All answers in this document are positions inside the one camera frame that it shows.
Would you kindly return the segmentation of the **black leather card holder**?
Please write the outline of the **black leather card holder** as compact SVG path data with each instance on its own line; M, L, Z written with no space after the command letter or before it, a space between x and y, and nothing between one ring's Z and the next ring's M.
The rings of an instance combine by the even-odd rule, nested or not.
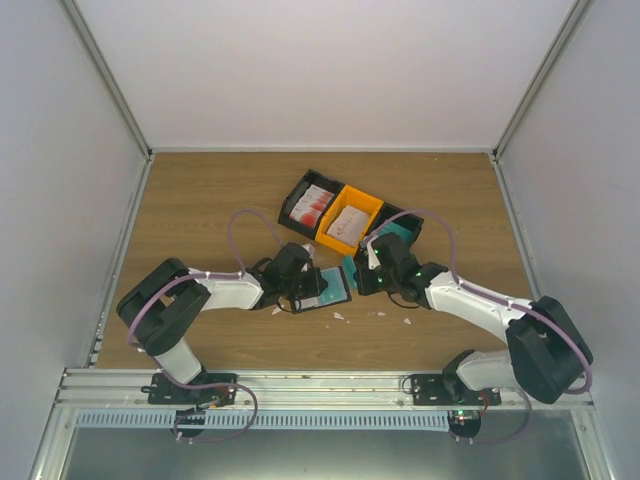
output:
M294 314L352 301L349 284L341 266L323 269L320 273L327 283L326 288L318 296L292 302L291 310Z

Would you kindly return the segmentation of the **teal white credit card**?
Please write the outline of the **teal white credit card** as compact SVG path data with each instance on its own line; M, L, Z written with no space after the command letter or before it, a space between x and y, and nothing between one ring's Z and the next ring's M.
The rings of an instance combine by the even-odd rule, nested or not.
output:
M343 268L347 284L351 290L357 289L357 282L354 275L357 272L356 264L352 256L347 255L342 258L341 266Z

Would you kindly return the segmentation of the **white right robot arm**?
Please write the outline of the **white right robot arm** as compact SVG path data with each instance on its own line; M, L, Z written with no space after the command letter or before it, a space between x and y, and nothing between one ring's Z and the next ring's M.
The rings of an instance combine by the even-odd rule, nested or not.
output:
M465 320L505 344L495 352L467 350L442 371L444 396L464 405L481 390L521 389L553 404L593 382L593 355L556 299L514 298L459 277L453 269L420 263L395 233L366 237L355 281L360 295L385 292L405 308L425 308Z

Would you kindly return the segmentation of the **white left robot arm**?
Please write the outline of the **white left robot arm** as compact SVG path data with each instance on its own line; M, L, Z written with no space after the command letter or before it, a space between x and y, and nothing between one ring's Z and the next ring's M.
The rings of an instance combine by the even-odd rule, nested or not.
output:
M287 243L273 258L236 273L188 268L169 258L130 290L116 313L128 328L127 342L142 349L171 380L185 404L203 398L204 366L185 335L196 317L210 310L261 310L320 296L328 288L304 246Z

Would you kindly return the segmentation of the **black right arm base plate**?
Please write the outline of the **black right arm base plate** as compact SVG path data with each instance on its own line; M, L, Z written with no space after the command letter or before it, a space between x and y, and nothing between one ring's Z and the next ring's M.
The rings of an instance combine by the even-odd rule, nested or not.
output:
M500 392L491 388L471 390L453 374L412 374L402 384L416 406L497 406L502 403Z

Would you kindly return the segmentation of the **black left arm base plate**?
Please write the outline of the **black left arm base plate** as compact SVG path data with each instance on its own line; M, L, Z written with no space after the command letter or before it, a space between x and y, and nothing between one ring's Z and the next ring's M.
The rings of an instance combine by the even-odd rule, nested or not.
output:
M235 384L238 376L233 373L201 373L190 382L191 386L218 384L207 389L186 389L172 383L163 373L152 376L151 384L143 386L141 392L147 395L151 405L187 405L187 406L227 406L235 402Z

